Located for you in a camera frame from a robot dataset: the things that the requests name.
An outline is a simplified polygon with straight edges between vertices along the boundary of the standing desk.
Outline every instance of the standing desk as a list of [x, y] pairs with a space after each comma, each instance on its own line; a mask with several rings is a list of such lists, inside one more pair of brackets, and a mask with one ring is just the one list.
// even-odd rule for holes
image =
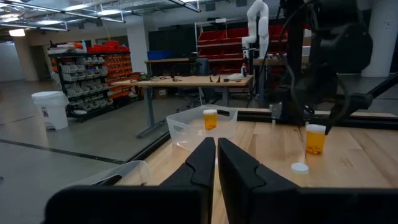
[[228, 106], [229, 102], [229, 87], [231, 86], [246, 86], [249, 85], [249, 91], [251, 92], [251, 82], [253, 79], [253, 75], [248, 75], [243, 78], [240, 82], [229, 81], [224, 82], [224, 78], [227, 75], [217, 75], [211, 76], [213, 82], [210, 82], [209, 76], [190, 76], [190, 77], [178, 77], [175, 78], [179, 81], [174, 82], [171, 77], [166, 77], [165, 80], [151, 80], [151, 81], [141, 81], [141, 82], [131, 82], [130, 80], [122, 81], [122, 82], [114, 82], [112, 85], [118, 86], [140, 86], [144, 88], [144, 101], [146, 105], [146, 113], [147, 113], [147, 127], [146, 129], [140, 131], [136, 134], [137, 138], [141, 138], [147, 133], [153, 131], [157, 127], [159, 127], [164, 122], [155, 123], [154, 119], [154, 109], [152, 105], [152, 87], [186, 87], [186, 86], [195, 86], [195, 87], [223, 87], [223, 106]]
[[[239, 110], [269, 112], [268, 109]], [[394, 117], [377, 113], [354, 115]], [[292, 181], [291, 164], [306, 163], [310, 173], [307, 183], [301, 187], [398, 187], [398, 131], [333, 127], [326, 137], [322, 155], [305, 153], [304, 127], [277, 124], [273, 128], [271, 123], [238, 121], [236, 134], [229, 140]], [[171, 140], [161, 144], [145, 159], [152, 175], [147, 185], [162, 183], [190, 153], [174, 146]], [[212, 223], [228, 223], [217, 166]]]

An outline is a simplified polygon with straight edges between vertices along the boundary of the concrete floor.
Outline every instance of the concrete floor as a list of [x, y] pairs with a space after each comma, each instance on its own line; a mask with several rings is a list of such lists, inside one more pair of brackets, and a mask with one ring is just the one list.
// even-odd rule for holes
[[[351, 91], [365, 93], [383, 78], [344, 76]], [[146, 126], [144, 102], [69, 127], [46, 131], [31, 94], [54, 90], [52, 82], [0, 83], [0, 222], [40, 223], [48, 198], [64, 186], [117, 166], [167, 131], [167, 125], [137, 139]], [[398, 86], [381, 95], [369, 111], [398, 115]], [[178, 97], [154, 100], [155, 120], [175, 113], [186, 101]], [[231, 97], [230, 106], [245, 107]], [[249, 104], [257, 108], [257, 102]]]

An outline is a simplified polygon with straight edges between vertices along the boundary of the white trash can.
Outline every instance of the white trash can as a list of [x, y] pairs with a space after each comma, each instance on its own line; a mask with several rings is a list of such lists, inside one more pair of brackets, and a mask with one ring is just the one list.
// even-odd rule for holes
[[61, 91], [44, 91], [32, 94], [32, 99], [39, 113], [44, 119], [47, 129], [62, 129], [68, 126], [66, 105], [69, 104], [67, 96]]

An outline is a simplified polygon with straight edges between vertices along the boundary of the chair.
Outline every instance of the chair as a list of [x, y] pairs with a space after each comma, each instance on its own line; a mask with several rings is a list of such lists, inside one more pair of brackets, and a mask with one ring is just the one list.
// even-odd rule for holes
[[[207, 58], [196, 59], [192, 74], [203, 76], [211, 75], [209, 60]], [[213, 88], [185, 87], [179, 89], [178, 93], [189, 101], [189, 103], [185, 105], [187, 108], [194, 108], [196, 102], [200, 102], [201, 105], [203, 104], [202, 97], [205, 100], [205, 104], [209, 103], [210, 99], [214, 97], [215, 91]]]

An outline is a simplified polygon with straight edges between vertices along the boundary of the white bottle cap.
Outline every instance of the white bottle cap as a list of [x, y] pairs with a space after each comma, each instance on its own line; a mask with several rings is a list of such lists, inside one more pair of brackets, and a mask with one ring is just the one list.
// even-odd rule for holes
[[217, 114], [217, 110], [215, 109], [204, 110], [203, 114]]
[[308, 166], [299, 162], [292, 164], [292, 171], [296, 174], [308, 174]]
[[310, 131], [312, 133], [320, 133], [324, 134], [326, 132], [326, 126], [324, 125], [319, 125], [319, 124], [309, 124], [305, 127], [307, 131]]

